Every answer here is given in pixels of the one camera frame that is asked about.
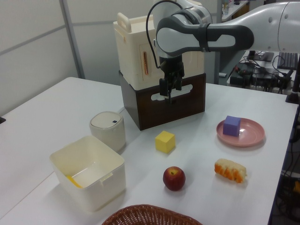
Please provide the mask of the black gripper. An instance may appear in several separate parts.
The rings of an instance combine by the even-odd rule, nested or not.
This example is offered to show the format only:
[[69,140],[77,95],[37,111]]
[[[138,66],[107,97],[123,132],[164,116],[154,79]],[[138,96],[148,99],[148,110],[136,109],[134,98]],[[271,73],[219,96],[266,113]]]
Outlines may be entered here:
[[163,96],[169,104],[171,104],[171,88],[167,78],[173,75],[172,88],[176,90],[182,90],[182,78],[184,76],[182,55],[172,58],[164,58],[159,56],[159,63],[160,69],[165,75],[163,78],[159,79],[160,95]]

